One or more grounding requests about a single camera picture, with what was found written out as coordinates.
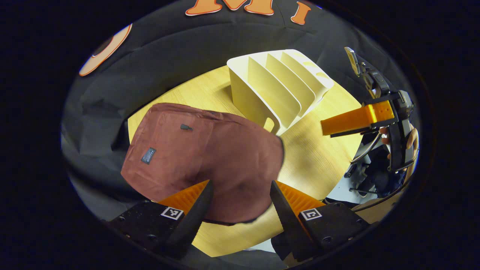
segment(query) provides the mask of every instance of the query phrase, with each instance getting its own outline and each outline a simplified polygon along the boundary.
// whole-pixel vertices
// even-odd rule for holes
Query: finger
[[[417,140],[417,146],[418,146],[418,137],[419,137],[419,133],[418,133],[417,129],[414,128],[414,129],[410,132],[410,136],[408,136],[407,149],[410,149],[410,147],[412,147],[413,142],[414,142],[415,140]]]

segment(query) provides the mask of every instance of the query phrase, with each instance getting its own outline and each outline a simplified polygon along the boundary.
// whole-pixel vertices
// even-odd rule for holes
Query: wooden table
[[[148,109],[162,102],[243,116],[233,105],[228,67],[206,72],[171,89],[128,119],[130,141]],[[362,136],[322,136],[320,120],[360,108],[360,104],[335,83],[320,104],[281,135],[285,161],[278,180],[316,198],[324,199],[353,159]],[[203,222],[193,245],[211,257],[231,254],[266,241],[283,231],[273,204],[255,222],[222,226]]]

